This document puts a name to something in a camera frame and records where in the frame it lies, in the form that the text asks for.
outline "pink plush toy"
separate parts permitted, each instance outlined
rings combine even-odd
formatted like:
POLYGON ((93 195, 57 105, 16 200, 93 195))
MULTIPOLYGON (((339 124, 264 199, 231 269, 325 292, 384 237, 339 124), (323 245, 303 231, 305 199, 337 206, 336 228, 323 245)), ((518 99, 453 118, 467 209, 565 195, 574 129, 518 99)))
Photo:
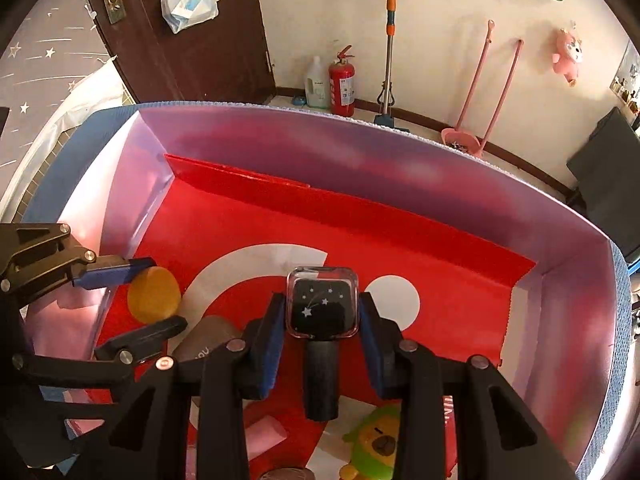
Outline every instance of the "pink plush toy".
POLYGON ((564 75, 569 86, 574 87, 578 82, 578 65, 582 63, 582 40, 562 28, 558 31, 556 47, 558 52, 552 57, 554 72, 564 75))

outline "orange mop handle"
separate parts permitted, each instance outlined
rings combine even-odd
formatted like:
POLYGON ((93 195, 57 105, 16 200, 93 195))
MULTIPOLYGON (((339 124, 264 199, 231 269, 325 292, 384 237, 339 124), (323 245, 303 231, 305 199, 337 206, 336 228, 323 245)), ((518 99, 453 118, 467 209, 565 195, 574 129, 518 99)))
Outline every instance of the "orange mop handle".
POLYGON ((513 79, 513 73, 516 70, 516 65, 518 64, 518 58, 520 57, 520 51, 522 50, 523 45, 524 45, 524 40, 518 40, 518 47, 516 48, 516 55, 513 57, 513 64, 511 65, 511 71, 509 72, 509 77, 507 78, 507 82, 504 85, 504 90, 502 91, 502 95, 500 96, 500 100, 498 101, 498 106, 495 109, 494 116, 491 118, 491 122, 489 123, 489 127, 487 128, 486 133, 484 134, 484 137, 482 138, 482 142, 480 143, 480 151, 481 152, 482 152, 482 150, 484 150, 484 145, 486 144, 487 140, 489 139, 489 134, 491 133, 491 130, 494 129, 495 121, 498 120, 498 114, 500 113, 500 110, 502 109, 502 104, 504 103, 505 97, 507 97, 507 92, 509 91, 509 86, 511 86, 511 80, 513 79))
POLYGON ((396 33, 396 0, 386 0, 386 34, 396 33))

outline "floor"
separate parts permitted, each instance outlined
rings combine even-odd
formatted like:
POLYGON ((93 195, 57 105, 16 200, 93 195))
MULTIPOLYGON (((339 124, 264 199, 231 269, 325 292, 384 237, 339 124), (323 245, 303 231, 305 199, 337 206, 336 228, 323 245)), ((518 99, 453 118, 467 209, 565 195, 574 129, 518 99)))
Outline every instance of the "floor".
MULTIPOLYGON (((269 106, 273 106, 277 108, 298 108, 301 110, 309 110, 316 113, 329 113, 328 111, 319 110, 317 108, 310 108, 307 105, 295 106, 291 103, 290 97, 284 97, 284 96, 274 97, 269 102, 269 106)), ((366 121, 367 123, 372 123, 373 118, 376 115, 377 114, 374 112, 369 112, 367 110, 359 110, 356 108, 353 118, 359 121, 366 121)), ((402 128, 407 128, 409 131, 411 131, 412 134, 417 135, 419 137, 424 137, 425 139, 440 142, 440 133, 436 132, 435 130, 430 130, 429 128, 425 128, 423 126, 418 126, 417 124, 413 124, 413 123, 409 123, 407 121, 401 121, 401 120, 396 120, 396 125, 402 128)), ((536 179, 534 176, 530 175, 526 171, 522 171, 519 168, 516 168, 516 166, 514 166, 513 164, 505 162, 501 158, 498 158, 497 156, 492 155, 491 153, 484 153, 482 158, 488 163, 493 164, 494 166, 497 166, 498 168, 501 168, 502 170, 507 171, 508 173, 511 173, 513 176, 518 177, 520 180, 524 180, 528 184, 531 184, 532 186, 537 187, 540 191, 543 191, 548 195, 551 195, 553 198, 559 200, 560 202, 563 202, 563 203, 565 202, 565 198, 560 192, 548 186, 541 180, 536 179)))

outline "plastic jug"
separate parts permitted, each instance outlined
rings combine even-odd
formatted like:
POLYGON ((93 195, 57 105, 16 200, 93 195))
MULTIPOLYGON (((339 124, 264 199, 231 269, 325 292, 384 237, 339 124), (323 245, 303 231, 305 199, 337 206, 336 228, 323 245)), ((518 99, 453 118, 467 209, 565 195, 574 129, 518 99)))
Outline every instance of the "plastic jug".
POLYGON ((305 77, 306 104, 312 108, 329 108, 329 81, 326 67, 322 65, 320 56, 314 56, 314 61, 306 72, 305 77))

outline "mop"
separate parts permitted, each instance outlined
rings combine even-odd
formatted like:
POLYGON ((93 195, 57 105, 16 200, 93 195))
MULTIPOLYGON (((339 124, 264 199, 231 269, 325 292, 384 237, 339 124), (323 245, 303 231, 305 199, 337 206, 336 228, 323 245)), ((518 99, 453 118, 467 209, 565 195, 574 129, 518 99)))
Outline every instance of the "mop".
POLYGON ((486 58, 486 53, 489 49, 489 45, 491 44, 491 36, 494 31, 495 23, 492 20, 488 22, 488 30, 486 33, 486 38, 484 40, 484 48, 482 49, 482 54, 480 55, 480 61, 478 62, 478 68, 476 68, 476 74, 474 75, 474 79, 471 82, 471 88, 469 88, 469 93, 466 96, 465 105, 462 107, 462 111, 460 112, 460 117, 458 118, 458 122, 456 123, 455 128, 445 128, 442 131, 442 142, 444 142, 447 146, 460 150, 461 152, 467 152, 469 155, 482 157, 482 150, 484 150, 484 146, 486 145, 487 140, 489 139, 489 134, 491 134, 494 129, 495 121, 498 120, 498 115, 500 114, 500 110, 502 110, 502 105, 504 104, 504 99, 507 97, 507 92, 509 91, 509 86, 511 86, 511 80, 513 79, 513 73, 516 70, 516 65, 518 63, 518 58, 520 57, 520 51, 522 46, 524 45, 524 40, 518 40, 518 46, 516 47, 516 54, 513 57, 513 63, 511 64, 511 70, 509 72, 509 76, 507 78, 507 82, 504 85, 504 90, 502 90, 502 94, 500 95, 500 100, 498 101, 498 106, 495 109, 494 116, 491 118, 491 122, 489 123, 489 127, 482 138, 482 141, 479 141, 478 138, 466 132, 462 129, 462 121, 465 118, 466 110, 469 107, 469 103, 471 102, 471 97, 476 90, 476 85, 478 84, 478 78, 480 77, 480 72, 482 70, 482 66, 484 65, 484 59, 486 58))
MULTIPOLYGON (((396 33, 396 0, 386 0, 386 69, 385 81, 382 83, 382 92, 378 96, 380 104, 380 115, 373 119, 374 124, 395 128, 394 118, 391 116, 389 107, 396 104, 396 100, 391 92, 391 61, 394 50, 394 34, 396 33)), ((406 128, 396 128, 408 132, 406 128)))

